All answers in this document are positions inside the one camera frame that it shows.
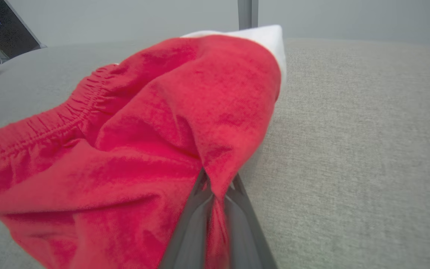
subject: red garment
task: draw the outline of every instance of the red garment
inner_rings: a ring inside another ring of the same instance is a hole
[[[0,129],[0,220],[51,269],[154,269],[202,165],[216,201],[208,268],[227,264],[223,197],[262,142],[280,89],[270,51],[175,38],[84,78]]]

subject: white wall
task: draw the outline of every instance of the white wall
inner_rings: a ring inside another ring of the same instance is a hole
[[[430,44],[430,0],[259,0],[258,24],[285,37]]]
[[[237,0],[7,0],[47,46],[239,28]]]

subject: gray fabric surface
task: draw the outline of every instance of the gray fabric surface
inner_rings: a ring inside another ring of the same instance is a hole
[[[60,104],[91,70],[145,46],[10,60],[0,127]],[[240,172],[278,266],[430,268],[430,47],[287,40],[285,49],[287,87]],[[39,267],[0,224],[0,269]]]

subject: white stripe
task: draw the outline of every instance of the white stripe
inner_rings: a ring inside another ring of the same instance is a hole
[[[236,32],[222,33],[217,31],[198,31],[191,34],[186,34],[182,37],[203,37],[212,34],[228,35],[240,37],[254,41],[275,57],[281,72],[281,88],[286,85],[286,58],[285,48],[283,46],[283,31],[279,25],[263,26],[258,28],[245,29]]]

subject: gray vertical post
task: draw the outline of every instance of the gray vertical post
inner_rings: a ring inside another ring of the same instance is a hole
[[[239,28],[258,27],[258,0],[238,0]]]

